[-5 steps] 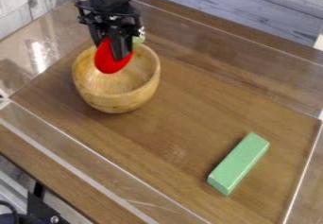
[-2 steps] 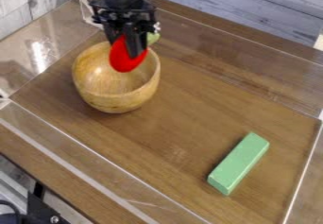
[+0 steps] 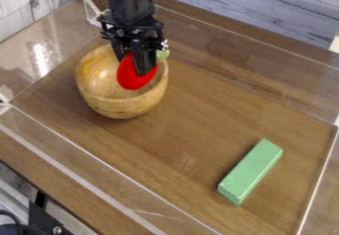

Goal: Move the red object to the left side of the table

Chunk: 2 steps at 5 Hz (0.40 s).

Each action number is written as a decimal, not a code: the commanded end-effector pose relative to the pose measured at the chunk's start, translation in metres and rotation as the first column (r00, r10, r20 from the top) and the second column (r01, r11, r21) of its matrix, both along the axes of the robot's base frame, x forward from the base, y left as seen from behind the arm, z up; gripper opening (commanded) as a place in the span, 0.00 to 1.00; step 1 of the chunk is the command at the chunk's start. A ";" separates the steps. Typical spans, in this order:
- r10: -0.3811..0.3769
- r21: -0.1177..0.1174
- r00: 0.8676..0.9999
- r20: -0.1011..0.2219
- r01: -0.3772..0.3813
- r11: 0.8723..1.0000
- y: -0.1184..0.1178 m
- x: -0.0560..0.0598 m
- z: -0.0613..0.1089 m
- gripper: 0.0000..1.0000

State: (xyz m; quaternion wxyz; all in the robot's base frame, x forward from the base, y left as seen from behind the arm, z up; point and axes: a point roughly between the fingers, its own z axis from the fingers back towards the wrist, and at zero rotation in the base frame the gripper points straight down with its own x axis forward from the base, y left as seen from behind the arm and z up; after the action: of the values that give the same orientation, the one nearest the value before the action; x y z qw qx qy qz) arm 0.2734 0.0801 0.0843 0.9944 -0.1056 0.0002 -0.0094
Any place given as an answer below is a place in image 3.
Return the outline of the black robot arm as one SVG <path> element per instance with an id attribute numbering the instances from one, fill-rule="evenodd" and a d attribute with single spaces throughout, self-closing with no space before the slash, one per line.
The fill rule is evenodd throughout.
<path id="1" fill-rule="evenodd" d="M 97 20 L 101 35 L 111 41 L 119 60 L 132 54 L 136 75 L 145 75 L 156 65 L 156 52 L 168 49 L 164 25 L 153 17 L 153 0 L 107 0 L 108 9 Z"/>

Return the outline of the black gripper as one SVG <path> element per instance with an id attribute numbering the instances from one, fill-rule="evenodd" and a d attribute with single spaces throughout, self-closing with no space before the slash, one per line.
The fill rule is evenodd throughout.
<path id="1" fill-rule="evenodd" d="M 156 50 L 165 51 L 169 48 L 163 35 L 163 23 L 147 16 L 131 25 L 117 24 L 108 12 L 97 20 L 101 24 L 101 36 L 111 41 L 117 60 L 123 60 L 129 52 L 129 43 L 133 40 L 131 47 L 136 74 L 144 76 L 156 65 Z"/>

